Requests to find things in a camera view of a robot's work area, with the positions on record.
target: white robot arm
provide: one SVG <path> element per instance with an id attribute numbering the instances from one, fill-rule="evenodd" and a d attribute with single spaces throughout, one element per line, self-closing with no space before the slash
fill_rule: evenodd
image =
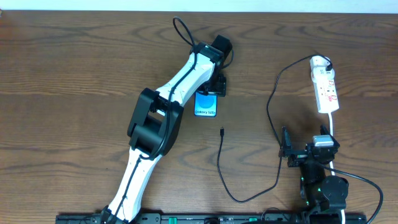
<path id="1" fill-rule="evenodd" d="M 212 45 L 201 42 L 194 46 L 188 62 L 168 83 L 156 91 L 146 88 L 140 94 L 127 131 L 131 137 L 127 169 L 115 198 L 101 213 L 101 222 L 129 223 L 136 217 L 156 163 L 168 153 L 177 138 L 185 103 L 196 91 L 225 96 L 226 79 L 220 70 L 231 49 L 230 41 L 220 35 Z M 194 69 L 181 80 L 193 66 Z M 170 113 L 170 121 L 167 121 L 168 116 L 159 121 L 151 117 L 149 111 L 164 116 Z"/>

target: small robot arm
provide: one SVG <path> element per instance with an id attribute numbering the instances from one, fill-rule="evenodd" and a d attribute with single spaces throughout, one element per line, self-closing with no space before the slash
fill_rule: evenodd
<path id="1" fill-rule="evenodd" d="M 102 223 L 129 223 L 136 217 L 156 163 L 177 138 L 185 103 L 196 91 L 225 96 L 226 79 L 220 70 L 231 50 L 231 42 L 221 35 L 211 45 L 200 42 L 193 46 L 188 62 L 168 83 L 156 91 L 146 88 L 141 92 L 127 131 L 131 138 L 127 168 L 115 198 L 101 213 Z M 163 121 L 149 112 L 163 115 Z"/>

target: white wall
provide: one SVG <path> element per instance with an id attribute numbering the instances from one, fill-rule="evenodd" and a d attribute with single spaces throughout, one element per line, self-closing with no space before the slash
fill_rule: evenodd
<path id="1" fill-rule="evenodd" d="M 398 0 L 0 0 L 31 10 L 398 13 Z"/>

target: black bracket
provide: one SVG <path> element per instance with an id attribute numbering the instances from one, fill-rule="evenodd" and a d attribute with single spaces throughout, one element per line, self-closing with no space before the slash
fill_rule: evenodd
<path id="1" fill-rule="evenodd" d="M 157 110 L 164 112 L 171 111 L 169 132 L 165 138 L 160 155 L 166 155 L 173 146 L 181 125 L 184 107 L 173 101 L 168 108 L 168 101 L 159 95 L 158 91 L 145 88 L 138 97 L 136 109 L 132 114 L 127 135 L 130 137 L 129 145 L 133 149 L 138 149 L 147 155 L 158 150 L 167 124 L 167 116 L 163 121 L 159 121 L 149 114 L 156 113 Z"/>
<path id="2" fill-rule="evenodd" d="M 321 211 L 346 208 L 348 181 L 345 178 L 330 175 L 322 181 L 319 189 L 323 198 L 320 202 Z"/>
<path id="3" fill-rule="evenodd" d="M 309 222 L 311 224 L 340 224 L 341 219 L 337 214 L 314 214 L 311 211 Z M 197 224 L 197 223 L 219 223 L 219 224 L 303 224 L 306 214 L 310 212 L 289 212 L 270 210 L 263 215 L 258 213 L 217 213 L 217 214 L 159 214 L 159 213 L 141 213 L 130 224 L 160 224 L 160 223 L 179 223 L 179 224 Z M 346 213 L 346 224 L 365 224 L 366 215 L 360 213 Z M 101 224 L 99 214 L 91 215 L 57 215 L 55 224 Z"/>
<path id="4" fill-rule="evenodd" d="M 220 71 L 224 66 L 225 59 L 232 51 L 231 41 L 222 35 L 218 35 L 211 45 L 200 42 L 194 51 L 210 58 L 215 64 L 215 69 L 210 79 L 199 86 L 197 92 L 205 96 L 225 96 L 226 78 Z"/>
<path id="5" fill-rule="evenodd" d="M 321 125 L 321 135 L 329 135 L 333 141 L 332 146 L 315 146 L 313 142 L 307 143 L 304 150 L 294 150 L 290 142 L 289 133 L 286 127 L 282 127 L 282 146 L 279 150 L 279 157 L 287 157 L 288 167 L 298 167 L 305 162 L 308 155 L 322 164 L 327 164 L 335 159 L 335 154 L 338 152 L 340 144 L 336 139 L 330 135 L 325 125 Z"/>
<path id="6" fill-rule="evenodd" d="M 129 222 L 127 220 L 120 220 L 120 218 L 115 217 L 112 213 L 111 210 L 109 209 L 108 206 L 105 206 L 104 209 L 102 209 L 101 214 L 100 214 L 100 224 L 128 224 Z"/>

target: white cable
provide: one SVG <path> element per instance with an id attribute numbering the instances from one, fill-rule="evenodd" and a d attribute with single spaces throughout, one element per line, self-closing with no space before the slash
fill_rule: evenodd
<path id="1" fill-rule="evenodd" d="M 329 132 L 330 135 L 333 136 L 333 119 L 331 118 L 331 112 L 328 113 L 329 115 Z M 333 167 L 333 161 L 329 162 L 329 166 L 331 169 L 334 169 Z M 344 209 L 341 209 L 341 224 L 345 224 L 346 223 L 346 214 L 344 212 Z"/>
<path id="2" fill-rule="evenodd" d="M 329 132 L 330 132 L 330 135 L 333 136 L 333 119 L 331 118 L 331 112 L 329 112 L 328 115 L 329 115 Z M 329 162 L 329 166 L 330 166 L 330 168 L 334 169 L 333 161 Z"/>

